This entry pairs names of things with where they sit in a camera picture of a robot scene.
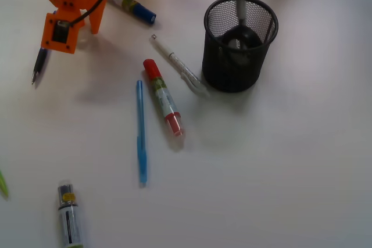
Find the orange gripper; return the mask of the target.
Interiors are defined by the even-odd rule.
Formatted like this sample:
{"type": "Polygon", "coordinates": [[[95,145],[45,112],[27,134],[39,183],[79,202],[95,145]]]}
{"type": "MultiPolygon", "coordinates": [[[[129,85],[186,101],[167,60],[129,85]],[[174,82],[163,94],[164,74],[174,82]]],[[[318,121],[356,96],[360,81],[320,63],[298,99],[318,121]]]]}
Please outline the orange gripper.
{"type": "MultiPolygon", "coordinates": [[[[47,13],[41,47],[53,51],[74,54],[76,50],[79,29],[83,21],[70,25],[81,15],[79,10],[89,11],[98,0],[49,0],[58,8],[56,13],[47,13]]],[[[97,34],[101,25],[103,11],[107,0],[103,0],[89,15],[91,33],[97,34]]]]}

